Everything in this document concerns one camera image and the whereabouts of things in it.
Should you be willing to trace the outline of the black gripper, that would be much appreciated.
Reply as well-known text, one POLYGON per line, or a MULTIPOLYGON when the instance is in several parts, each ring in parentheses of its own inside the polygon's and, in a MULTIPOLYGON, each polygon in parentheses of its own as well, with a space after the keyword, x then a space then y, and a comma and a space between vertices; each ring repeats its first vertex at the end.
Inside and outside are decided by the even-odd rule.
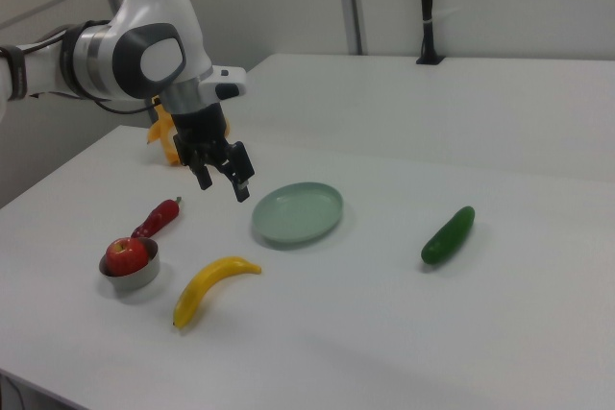
POLYGON ((196 177, 199 187, 212 186, 208 167, 223 173, 232 183, 239 202, 250 197, 249 179, 254 167, 242 142, 229 144, 225 131, 227 122, 220 103, 207 105, 196 112, 173 114, 177 134, 174 143, 180 163, 187 166, 196 177))

